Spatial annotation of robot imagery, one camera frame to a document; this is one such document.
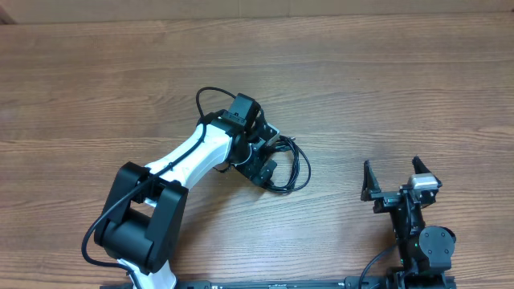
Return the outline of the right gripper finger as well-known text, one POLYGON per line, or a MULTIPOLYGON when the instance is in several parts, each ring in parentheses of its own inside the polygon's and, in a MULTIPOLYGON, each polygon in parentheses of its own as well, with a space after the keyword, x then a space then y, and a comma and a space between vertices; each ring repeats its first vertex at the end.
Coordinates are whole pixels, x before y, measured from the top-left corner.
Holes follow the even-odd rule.
POLYGON ((440 188, 443 186, 443 183, 424 165, 424 163, 419 158, 419 156, 415 156, 411 162, 412 162, 412 165, 414 166, 414 171, 416 174, 431 173, 434 176, 435 180, 437 181, 438 187, 440 188))
POLYGON ((363 164, 364 179, 361 189, 361 200, 372 201, 381 192, 381 188, 375 177, 369 160, 363 164))

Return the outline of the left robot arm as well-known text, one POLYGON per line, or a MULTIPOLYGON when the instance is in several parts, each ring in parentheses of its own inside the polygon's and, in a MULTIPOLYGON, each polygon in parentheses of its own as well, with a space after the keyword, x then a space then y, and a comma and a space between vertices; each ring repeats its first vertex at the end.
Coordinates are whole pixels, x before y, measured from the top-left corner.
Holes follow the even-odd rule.
POLYGON ((190 189, 223 163, 254 185, 265 185, 276 167, 270 155, 280 137, 261 106, 244 94, 234 96, 227 110, 201 113, 192 136, 174 151, 118 170, 102 213, 84 238, 104 248, 113 259, 109 266, 126 271, 132 288, 175 287, 169 258, 190 189))

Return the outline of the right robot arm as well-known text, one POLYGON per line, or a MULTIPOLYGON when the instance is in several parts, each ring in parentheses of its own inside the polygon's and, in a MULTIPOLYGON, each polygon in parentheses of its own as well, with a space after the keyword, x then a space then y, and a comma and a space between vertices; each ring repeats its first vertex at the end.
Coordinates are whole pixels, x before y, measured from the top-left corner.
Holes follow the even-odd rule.
POLYGON ((436 202, 443 183, 423 164, 412 159, 414 174, 398 190, 381 190, 371 164, 363 164, 361 200, 373 203, 375 214, 390 216, 395 243, 376 255, 361 272, 359 288, 455 288, 451 257, 455 252, 455 233, 443 226, 427 226, 422 209, 436 202), (389 268, 383 277, 369 277, 371 266, 382 257, 398 250, 399 267, 389 268))

